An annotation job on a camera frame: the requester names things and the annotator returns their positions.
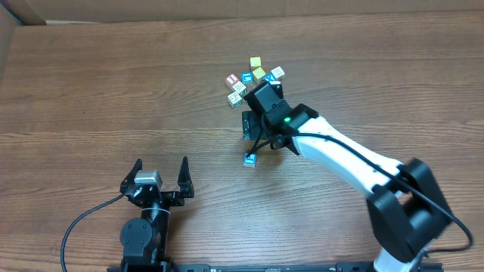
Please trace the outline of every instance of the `toy block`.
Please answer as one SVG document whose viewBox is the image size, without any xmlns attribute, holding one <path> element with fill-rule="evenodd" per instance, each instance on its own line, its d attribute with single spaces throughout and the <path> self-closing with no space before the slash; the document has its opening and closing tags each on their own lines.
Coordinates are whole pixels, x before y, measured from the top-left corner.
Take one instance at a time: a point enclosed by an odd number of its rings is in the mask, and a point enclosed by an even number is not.
<svg viewBox="0 0 484 272">
<path fill-rule="evenodd" d="M 230 74 L 226 79 L 225 79 L 225 84 L 227 85 L 227 87 L 229 87 L 232 91 L 235 91 L 234 90 L 234 85 L 235 83 L 239 82 L 239 78 L 234 75 L 233 73 Z"/>
<path fill-rule="evenodd" d="M 261 67 L 261 60 L 260 57 L 251 57 L 250 58 L 250 70 L 254 71 L 257 68 Z"/>
<path fill-rule="evenodd" d="M 255 69 L 252 72 L 252 74 L 254 75 L 254 80 L 256 81 L 257 84 L 259 84 L 264 79 L 264 76 L 265 76 L 265 72 L 262 69 L 262 67 Z"/>
<path fill-rule="evenodd" d="M 235 83 L 234 91 L 237 92 L 241 97 L 247 93 L 247 87 L 242 82 Z"/>
<path fill-rule="evenodd" d="M 284 71 L 282 70 L 282 68 L 279 66 L 279 67 L 276 67 L 274 68 L 271 73 L 275 76 L 275 78 L 278 80 L 278 81 L 281 81 L 283 79 L 286 78 L 286 74 L 284 73 Z"/>
<path fill-rule="evenodd" d="M 274 75 L 272 75 L 272 73 L 264 76 L 264 80 L 267 81 L 267 82 L 274 82 L 274 81 L 277 81 L 277 79 L 275 78 Z"/>
<path fill-rule="evenodd" d="M 245 86 L 252 86 L 254 83 L 254 78 L 251 72 L 242 73 L 242 75 L 240 75 L 240 78 L 242 79 L 242 83 Z"/>
<path fill-rule="evenodd" d="M 254 153 L 254 154 L 250 154 L 250 156 L 247 157 L 247 154 L 248 153 L 244 154 L 244 166 L 255 168 L 256 162 L 257 162 L 257 155 Z"/>
<path fill-rule="evenodd" d="M 228 99 L 228 102 L 230 103 L 230 105 L 232 106 L 232 108 L 234 108 L 234 109 L 236 107 L 239 107 L 240 105 L 242 105 L 242 97 L 240 97 L 240 95 L 236 91 L 229 94 L 227 96 L 227 99 Z"/>
</svg>

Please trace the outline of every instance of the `pile of blocks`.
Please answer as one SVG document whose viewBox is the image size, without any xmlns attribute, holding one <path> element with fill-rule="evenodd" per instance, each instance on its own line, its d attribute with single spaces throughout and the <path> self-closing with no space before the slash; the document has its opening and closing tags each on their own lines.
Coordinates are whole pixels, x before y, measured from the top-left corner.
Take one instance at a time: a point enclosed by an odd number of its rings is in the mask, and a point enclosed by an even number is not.
<svg viewBox="0 0 484 272">
<path fill-rule="evenodd" d="M 260 57 L 250 58 L 250 70 L 252 72 L 246 72 L 240 75 L 242 80 L 239 80 L 239 78 L 233 73 L 225 78 L 225 84 L 233 91 L 227 96 L 227 98 L 228 102 L 234 109 L 243 103 L 242 97 L 248 93 L 247 88 L 255 87 L 254 81 L 256 84 L 259 84 L 262 80 L 267 82 L 281 81 L 286 76 L 280 66 L 274 68 L 271 73 L 266 74 L 262 68 Z"/>
</svg>

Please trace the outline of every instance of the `white arm segment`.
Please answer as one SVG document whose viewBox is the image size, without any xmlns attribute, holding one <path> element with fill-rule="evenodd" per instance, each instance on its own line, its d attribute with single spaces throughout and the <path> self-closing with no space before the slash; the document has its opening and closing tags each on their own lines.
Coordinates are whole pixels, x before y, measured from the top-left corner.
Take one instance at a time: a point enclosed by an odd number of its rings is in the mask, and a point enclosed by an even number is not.
<svg viewBox="0 0 484 272">
<path fill-rule="evenodd" d="M 397 175 L 399 170 L 396 168 L 402 163 L 396 159 L 389 159 L 378 155 L 373 151 L 364 148 L 362 145 L 351 140 L 334 129 L 325 118 L 319 116 L 316 119 L 310 119 L 299 127 L 299 133 L 316 133 L 330 135 L 358 151 L 361 155 L 367 157 L 370 161 L 378 164 L 381 168 L 392 175 Z M 330 169 L 354 187 L 359 193 L 368 198 L 374 185 L 384 185 L 388 183 L 389 178 L 379 172 L 374 171 L 366 162 L 363 162 L 357 156 L 332 141 L 326 141 L 314 137 L 294 137 L 294 146 L 301 156 L 313 159 Z"/>
</svg>

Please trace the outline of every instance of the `cube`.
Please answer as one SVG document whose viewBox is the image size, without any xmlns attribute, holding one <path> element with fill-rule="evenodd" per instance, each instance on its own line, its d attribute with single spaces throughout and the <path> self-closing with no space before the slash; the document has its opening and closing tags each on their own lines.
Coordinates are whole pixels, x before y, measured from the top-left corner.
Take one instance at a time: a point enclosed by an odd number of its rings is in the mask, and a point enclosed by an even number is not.
<svg viewBox="0 0 484 272">
<path fill-rule="evenodd" d="M 242 79 L 242 83 L 245 86 L 252 86 L 253 85 L 254 78 L 252 77 L 251 72 L 242 73 L 242 75 L 240 75 L 240 78 Z"/>
<path fill-rule="evenodd" d="M 234 91 L 237 92 L 241 97 L 247 93 L 247 87 L 242 82 L 235 83 Z"/>
<path fill-rule="evenodd" d="M 277 81 L 274 75 L 272 73 L 268 74 L 267 76 L 264 76 L 264 80 L 267 82 L 274 82 Z"/>
<path fill-rule="evenodd" d="M 254 80 L 256 80 L 257 84 L 259 84 L 265 76 L 265 72 L 262 67 L 255 69 L 252 74 L 254 75 Z"/>
<path fill-rule="evenodd" d="M 257 162 L 257 155 L 255 153 L 250 154 L 250 156 L 247 158 L 247 154 L 248 153 L 244 154 L 244 166 L 255 168 Z"/>
<path fill-rule="evenodd" d="M 227 85 L 227 87 L 229 87 L 232 91 L 235 91 L 234 90 L 234 85 L 235 83 L 239 82 L 239 78 L 234 75 L 233 73 L 231 75 L 229 75 L 226 79 L 225 79 L 225 84 Z"/>
<path fill-rule="evenodd" d="M 251 57 L 250 58 L 250 70 L 254 71 L 255 69 L 261 67 L 261 60 L 260 57 Z"/>
<path fill-rule="evenodd" d="M 285 77 L 286 77 L 286 74 L 284 73 L 284 71 L 282 70 L 282 68 L 279 66 L 279 67 L 276 67 L 274 68 L 271 73 L 275 76 L 275 78 L 278 80 L 278 81 L 281 81 L 283 80 Z"/>
<path fill-rule="evenodd" d="M 232 108 L 234 108 L 234 109 L 236 107 L 239 107 L 240 105 L 242 105 L 242 97 L 240 97 L 240 95 L 236 91 L 229 94 L 227 96 L 227 99 L 228 99 L 228 102 L 230 103 L 230 105 L 232 106 Z"/>
</svg>

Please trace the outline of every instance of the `wooden table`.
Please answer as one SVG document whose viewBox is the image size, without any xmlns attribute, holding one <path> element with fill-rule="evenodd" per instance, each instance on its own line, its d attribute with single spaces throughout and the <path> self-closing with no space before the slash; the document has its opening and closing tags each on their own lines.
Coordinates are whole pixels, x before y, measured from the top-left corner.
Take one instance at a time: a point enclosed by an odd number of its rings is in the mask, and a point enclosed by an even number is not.
<svg viewBox="0 0 484 272">
<path fill-rule="evenodd" d="M 178 263 L 322 264 L 379 252 L 365 201 L 288 150 L 259 153 L 227 102 L 224 78 L 282 66 L 293 107 L 316 109 L 388 157 L 428 162 L 476 237 L 434 255 L 484 269 L 483 12 L 288 17 L 17 28 L 0 90 L 0 270 L 58 271 L 82 212 L 118 194 L 137 158 L 174 189 L 190 160 L 195 198 L 172 210 Z M 127 200 L 81 221 L 70 271 L 119 264 Z M 450 227 L 436 246 L 459 246 Z"/>
</svg>

